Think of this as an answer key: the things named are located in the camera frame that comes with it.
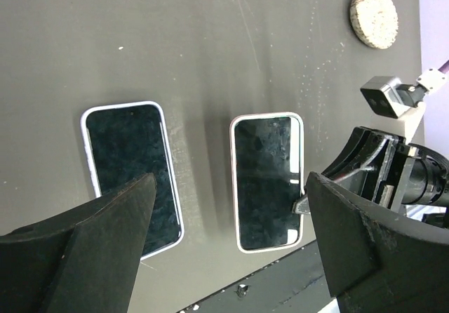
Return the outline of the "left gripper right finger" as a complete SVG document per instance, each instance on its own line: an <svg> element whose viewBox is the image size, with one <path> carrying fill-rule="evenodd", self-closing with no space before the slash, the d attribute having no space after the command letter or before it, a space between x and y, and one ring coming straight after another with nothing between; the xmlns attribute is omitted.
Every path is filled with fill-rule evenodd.
<svg viewBox="0 0 449 313"><path fill-rule="evenodd" d="M331 297L341 312L447 312L448 230L399 215L319 173L306 184Z"/></svg>

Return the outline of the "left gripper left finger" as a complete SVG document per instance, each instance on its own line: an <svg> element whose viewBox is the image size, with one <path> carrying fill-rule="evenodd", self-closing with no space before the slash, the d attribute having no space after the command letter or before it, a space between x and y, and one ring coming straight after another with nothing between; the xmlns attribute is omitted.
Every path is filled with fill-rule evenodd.
<svg viewBox="0 0 449 313"><path fill-rule="evenodd" d="M1 236L1 311L127 312L155 197L145 174Z"/></svg>

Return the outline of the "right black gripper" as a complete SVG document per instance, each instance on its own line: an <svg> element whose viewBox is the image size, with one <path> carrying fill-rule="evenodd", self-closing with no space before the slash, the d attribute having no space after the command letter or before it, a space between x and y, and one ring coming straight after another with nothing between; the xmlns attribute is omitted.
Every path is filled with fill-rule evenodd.
<svg viewBox="0 0 449 313"><path fill-rule="evenodd" d="M428 147L378 129L355 127L337 158L321 173L344 180L371 173L371 201L398 210L404 206L448 207L448 159ZM308 195L293 202L292 213L311 213Z"/></svg>

